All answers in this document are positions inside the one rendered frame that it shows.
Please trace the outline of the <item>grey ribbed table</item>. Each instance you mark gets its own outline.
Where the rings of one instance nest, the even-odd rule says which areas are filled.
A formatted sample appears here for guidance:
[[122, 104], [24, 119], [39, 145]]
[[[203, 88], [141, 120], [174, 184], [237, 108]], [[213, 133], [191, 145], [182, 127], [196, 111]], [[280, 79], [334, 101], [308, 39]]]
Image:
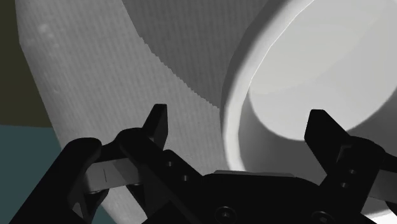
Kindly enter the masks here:
[[268, 0], [15, 0], [19, 41], [61, 146], [103, 143], [169, 113], [167, 147], [201, 174], [228, 167], [230, 59]]

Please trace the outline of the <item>white bowl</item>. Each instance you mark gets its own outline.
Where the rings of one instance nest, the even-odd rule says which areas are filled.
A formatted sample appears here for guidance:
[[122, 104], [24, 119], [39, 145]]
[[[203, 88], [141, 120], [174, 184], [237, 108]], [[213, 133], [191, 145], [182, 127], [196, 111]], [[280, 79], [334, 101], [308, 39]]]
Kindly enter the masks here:
[[397, 157], [397, 0], [268, 0], [223, 84], [228, 170], [206, 177], [220, 221], [397, 224], [383, 200], [353, 213], [321, 190], [326, 172], [304, 140], [313, 109]]

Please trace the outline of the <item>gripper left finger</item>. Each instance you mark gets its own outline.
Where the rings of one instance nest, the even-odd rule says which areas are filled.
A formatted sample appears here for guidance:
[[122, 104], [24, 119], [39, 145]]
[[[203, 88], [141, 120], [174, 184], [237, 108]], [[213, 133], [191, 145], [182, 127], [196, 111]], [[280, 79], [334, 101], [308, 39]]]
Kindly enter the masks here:
[[70, 141], [9, 224], [92, 224], [111, 186], [90, 187], [87, 171], [116, 159], [132, 164], [120, 172], [147, 216], [142, 224], [204, 224], [202, 175], [163, 149], [167, 135], [167, 106], [156, 104], [143, 127], [125, 129], [108, 144], [94, 137]]

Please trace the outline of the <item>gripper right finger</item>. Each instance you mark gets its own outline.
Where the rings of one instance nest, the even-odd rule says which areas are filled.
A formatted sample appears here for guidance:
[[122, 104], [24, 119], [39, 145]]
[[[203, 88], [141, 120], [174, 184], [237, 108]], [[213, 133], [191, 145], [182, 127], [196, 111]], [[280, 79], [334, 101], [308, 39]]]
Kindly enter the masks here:
[[349, 135], [323, 109], [310, 111], [304, 140], [326, 172], [320, 188], [336, 205], [359, 213], [372, 197], [397, 208], [397, 157]]

